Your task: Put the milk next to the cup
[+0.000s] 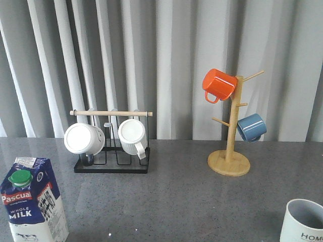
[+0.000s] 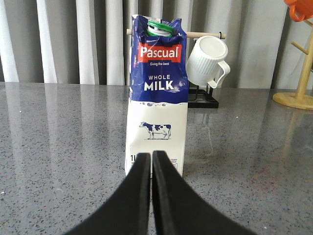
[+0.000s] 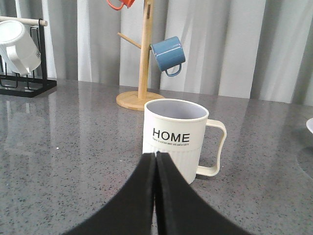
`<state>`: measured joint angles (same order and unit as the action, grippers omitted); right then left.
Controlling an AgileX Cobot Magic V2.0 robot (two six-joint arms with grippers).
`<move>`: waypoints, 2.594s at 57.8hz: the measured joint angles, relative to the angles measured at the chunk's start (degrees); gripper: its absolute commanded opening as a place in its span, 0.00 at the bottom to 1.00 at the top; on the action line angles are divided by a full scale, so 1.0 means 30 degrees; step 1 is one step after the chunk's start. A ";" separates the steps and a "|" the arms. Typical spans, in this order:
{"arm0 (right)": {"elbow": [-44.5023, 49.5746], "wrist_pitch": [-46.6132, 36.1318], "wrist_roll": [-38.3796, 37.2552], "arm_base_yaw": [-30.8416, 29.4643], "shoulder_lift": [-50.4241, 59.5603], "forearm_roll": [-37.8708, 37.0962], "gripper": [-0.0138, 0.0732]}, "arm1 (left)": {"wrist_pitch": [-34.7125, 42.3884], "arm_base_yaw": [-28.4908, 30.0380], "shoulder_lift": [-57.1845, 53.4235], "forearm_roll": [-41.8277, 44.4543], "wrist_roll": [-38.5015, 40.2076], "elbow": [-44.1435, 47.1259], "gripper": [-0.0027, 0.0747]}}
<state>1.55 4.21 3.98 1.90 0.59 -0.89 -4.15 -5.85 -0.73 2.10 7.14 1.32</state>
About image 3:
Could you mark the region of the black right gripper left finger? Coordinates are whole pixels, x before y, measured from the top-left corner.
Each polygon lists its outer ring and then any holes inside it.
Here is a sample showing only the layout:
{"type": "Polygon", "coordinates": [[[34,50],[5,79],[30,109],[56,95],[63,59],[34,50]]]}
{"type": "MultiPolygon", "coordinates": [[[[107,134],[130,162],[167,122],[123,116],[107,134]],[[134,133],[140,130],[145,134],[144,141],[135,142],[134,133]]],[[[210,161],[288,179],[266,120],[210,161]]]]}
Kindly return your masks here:
{"type": "Polygon", "coordinates": [[[149,235],[154,212],[156,158],[146,153],[121,190],[66,235],[149,235]]]}

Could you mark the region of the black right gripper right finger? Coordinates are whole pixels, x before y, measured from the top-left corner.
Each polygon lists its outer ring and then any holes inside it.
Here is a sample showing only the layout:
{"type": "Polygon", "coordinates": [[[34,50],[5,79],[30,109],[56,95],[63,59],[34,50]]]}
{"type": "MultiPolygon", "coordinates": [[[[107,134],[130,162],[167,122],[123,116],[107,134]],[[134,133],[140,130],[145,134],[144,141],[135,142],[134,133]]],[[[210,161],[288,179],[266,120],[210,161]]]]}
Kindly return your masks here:
{"type": "Polygon", "coordinates": [[[184,180],[168,153],[156,153],[156,216],[160,235],[248,235],[209,206],[184,180]]]}

